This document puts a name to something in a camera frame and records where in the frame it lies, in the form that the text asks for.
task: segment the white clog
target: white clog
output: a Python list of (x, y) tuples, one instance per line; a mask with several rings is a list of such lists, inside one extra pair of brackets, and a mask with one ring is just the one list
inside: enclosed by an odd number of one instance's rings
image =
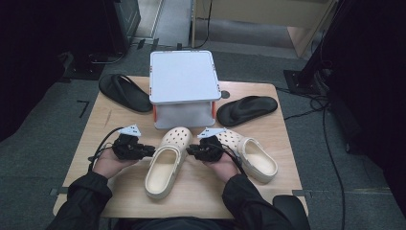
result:
[(165, 134), (161, 145), (152, 156), (145, 180), (147, 195), (161, 199), (167, 196), (185, 161), (186, 147), (192, 142), (192, 133), (185, 127), (175, 127)]
[(236, 152), (242, 161), (242, 168), (261, 183), (269, 183), (278, 172), (278, 164), (265, 152), (259, 142), (227, 129), (216, 135), (222, 145)]

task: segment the black sleeve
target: black sleeve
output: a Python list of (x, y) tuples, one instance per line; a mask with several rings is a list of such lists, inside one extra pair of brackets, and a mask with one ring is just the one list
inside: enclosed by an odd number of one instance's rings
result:
[(227, 182), (222, 197), (243, 229), (293, 229), (283, 213), (264, 200), (245, 175), (233, 176)]
[(47, 229), (99, 229), (101, 212), (111, 196), (107, 178), (89, 172), (69, 186), (68, 200)]

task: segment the white box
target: white box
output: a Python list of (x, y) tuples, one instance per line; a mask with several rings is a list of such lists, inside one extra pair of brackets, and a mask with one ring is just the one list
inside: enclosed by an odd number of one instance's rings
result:
[(210, 127), (221, 91), (209, 51), (152, 52), (149, 99), (158, 129)]

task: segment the black chair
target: black chair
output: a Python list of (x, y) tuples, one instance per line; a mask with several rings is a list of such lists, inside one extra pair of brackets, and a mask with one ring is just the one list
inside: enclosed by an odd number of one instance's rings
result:
[(294, 195), (276, 195), (273, 205), (281, 210), (297, 230), (310, 230), (305, 207)]

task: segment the black cable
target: black cable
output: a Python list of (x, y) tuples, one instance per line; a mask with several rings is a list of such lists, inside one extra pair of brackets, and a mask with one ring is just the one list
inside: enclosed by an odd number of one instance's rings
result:
[(91, 172), (93, 170), (93, 166), (95, 165), (95, 161), (98, 158), (98, 154), (99, 152), (101, 152), (101, 148), (104, 145), (104, 142), (111, 136), (111, 134), (113, 134), (115, 131), (122, 129), (122, 127), (116, 127), (113, 130), (111, 130), (105, 137), (104, 139), (102, 139), (101, 143), (99, 144), (98, 149), (96, 150), (95, 154), (93, 155), (93, 157), (90, 159), (90, 164), (89, 164), (89, 168), (87, 169), (88, 172)]
[(325, 140), (326, 140), (326, 146), (327, 146), (328, 155), (329, 155), (329, 157), (330, 157), (330, 160), (331, 160), (332, 166), (333, 166), (333, 168), (334, 168), (335, 174), (337, 175), (338, 182), (339, 182), (339, 184), (340, 184), (340, 189), (341, 189), (341, 207), (342, 207), (342, 213), (343, 213), (343, 216), (342, 216), (342, 218), (341, 218), (341, 229), (344, 230), (344, 229), (345, 229), (345, 225), (346, 225), (346, 196), (345, 196), (345, 193), (344, 193), (343, 181), (342, 181), (342, 179), (341, 179), (340, 173), (338, 173), (337, 166), (335, 165), (334, 158), (332, 157), (331, 149), (330, 149), (329, 143), (328, 143), (327, 131), (326, 131), (326, 110), (327, 110), (327, 107), (325, 107), (325, 109), (323, 110), (323, 133), (324, 133), (324, 135), (325, 135)]
[(209, 40), (209, 34), (210, 34), (210, 19), (211, 19), (211, 17), (212, 17), (212, 3), (213, 3), (213, 0), (210, 1), (209, 17), (208, 17), (208, 19), (207, 19), (207, 35), (206, 35), (206, 39), (204, 40), (204, 42), (203, 42), (201, 45), (194, 47), (194, 49), (198, 49), (198, 48), (204, 46), (204, 44), (206, 44), (207, 40)]
[(216, 145), (213, 145), (213, 144), (205, 144), (205, 146), (210, 146), (210, 147), (217, 148), (217, 149), (223, 151), (223, 153), (226, 153), (227, 155), (229, 155), (229, 156), (231, 157), (231, 159), (233, 160), (234, 164), (236, 164), (236, 166), (237, 166), (237, 168), (239, 169), (239, 171), (240, 171), (243, 175), (247, 176), (247, 173), (245, 173), (245, 170), (242, 168), (241, 163), (237, 160), (237, 155), (236, 155), (236, 153), (235, 153), (229, 146), (223, 145), (223, 146), (227, 147), (227, 149), (229, 149), (229, 150), (233, 153), (233, 155), (232, 155), (230, 152), (228, 152), (227, 150), (225, 150), (225, 149), (223, 149), (223, 148), (220, 148), (220, 147), (218, 147), (218, 146), (216, 146)]
[[(344, 230), (345, 226), (346, 226), (346, 197), (345, 197), (345, 193), (344, 193), (344, 186), (343, 186), (343, 181), (341, 179), (340, 173), (338, 173), (337, 166), (335, 165), (334, 159), (332, 157), (331, 149), (330, 149), (330, 146), (329, 146), (329, 143), (328, 143), (328, 138), (327, 138), (327, 131), (326, 131), (326, 110), (327, 110), (327, 108), (329, 106), (329, 102), (327, 102), (326, 104), (322, 104), (319, 101), (320, 99), (327, 100), (327, 97), (325, 97), (325, 96), (313, 97), (313, 96), (309, 96), (309, 95), (305, 95), (305, 94), (291, 93), (288, 89), (283, 89), (283, 88), (279, 88), (279, 87), (276, 87), (276, 89), (280, 90), (281, 92), (289, 93), (289, 94), (304, 97), (304, 98), (309, 98), (310, 99), (310, 106), (313, 108), (312, 110), (307, 111), (305, 113), (298, 114), (298, 115), (293, 115), (293, 116), (284, 118), (285, 120), (290, 119), (290, 118), (294, 118), (294, 117), (302, 117), (304, 115), (308, 115), (310, 113), (318, 112), (318, 111), (323, 110), (323, 133), (324, 133), (324, 136), (325, 136), (327, 151), (328, 151), (328, 155), (330, 157), (331, 164), (333, 165), (335, 174), (337, 176), (338, 182), (340, 184), (341, 198), (342, 198), (341, 199), (341, 201), (342, 201), (341, 206), (342, 206), (342, 213), (343, 213), (342, 214), (343, 216), (341, 218), (341, 229)], [(318, 108), (314, 107), (313, 104), (312, 104), (313, 102), (317, 102), (320, 105), (320, 107), (318, 107)]]
[[(286, 118), (284, 118), (285, 121), (286, 121), (286, 120), (289, 120), (289, 119), (291, 119), (291, 118), (303, 117), (303, 116), (305, 116), (305, 115), (308, 115), (308, 114), (311, 114), (311, 113), (314, 113), (314, 112), (323, 111), (323, 110), (326, 108), (326, 106), (327, 106), (327, 103), (326, 103), (326, 104), (322, 104), (322, 102), (320, 102), (320, 100), (326, 100), (326, 99), (327, 99), (326, 96), (321, 96), (321, 95), (319, 95), (319, 96), (310, 96), (310, 95), (306, 95), (306, 94), (292, 93), (292, 92), (290, 92), (288, 89), (279, 88), (279, 87), (276, 87), (276, 89), (279, 90), (279, 91), (281, 91), (281, 92), (284, 92), (284, 93), (288, 93), (288, 94), (292, 94), (292, 95), (295, 95), (295, 96), (299, 96), (299, 97), (303, 97), (303, 98), (308, 98), (308, 99), (310, 99), (310, 107), (312, 108), (311, 110), (309, 110), (309, 111), (307, 111), (307, 112), (304, 112), (304, 113), (300, 113), (300, 114), (296, 114), (296, 115), (292, 115), (292, 116), (286, 117)], [(314, 102), (316, 102), (317, 104), (319, 104), (320, 107), (314, 106), (314, 104), (313, 104)]]
[(121, 60), (124, 57), (124, 54), (122, 54), (120, 57), (118, 57), (115, 60), (112, 61), (90, 61), (90, 63), (92, 64), (114, 64), (116, 62), (118, 62), (119, 60)]

